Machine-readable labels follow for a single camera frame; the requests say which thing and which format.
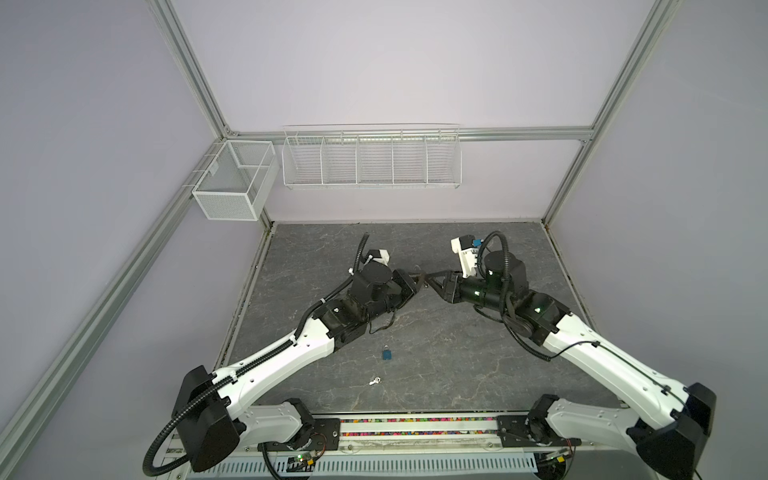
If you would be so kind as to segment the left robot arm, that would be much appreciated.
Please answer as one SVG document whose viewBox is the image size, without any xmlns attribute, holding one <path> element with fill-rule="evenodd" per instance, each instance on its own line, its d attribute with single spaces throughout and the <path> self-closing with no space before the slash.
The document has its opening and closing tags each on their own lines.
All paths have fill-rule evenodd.
<svg viewBox="0 0 768 480">
<path fill-rule="evenodd" d="M 204 471 L 240 445 L 310 441 L 314 419 L 301 401 L 259 406 L 257 400 L 370 331 L 376 318 L 395 315 L 424 284 L 422 276 L 390 268 L 388 253 L 366 244 L 360 240 L 346 279 L 311 304 L 290 333 L 231 365 L 212 372 L 198 366 L 184 376 L 170 420 L 142 460 L 144 475 L 158 477 L 184 464 Z"/>
</svg>

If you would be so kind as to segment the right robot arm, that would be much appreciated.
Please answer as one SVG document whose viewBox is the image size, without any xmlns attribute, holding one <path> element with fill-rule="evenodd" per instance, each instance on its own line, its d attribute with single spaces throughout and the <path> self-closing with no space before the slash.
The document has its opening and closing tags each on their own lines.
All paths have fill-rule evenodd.
<svg viewBox="0 0 768 480">
<path fill-rule="evenodd" d="M 446 302 L 469 303 L 500 322 L 528 353 L 545 362 L 562 358 L 612 392 L 620 408 L 541 396 L 529 410 L 527 434 L 538 444 L 578 439 L 635 454 L 664 479 L 696 479 L 711 436 L 716 394 L 684 385 L 638 361 L 587 325 L 556 298 L 532 289 L 525 264 L 504 234 L 455 238 L 458 271 L 426 275 Z"/>
</svg>

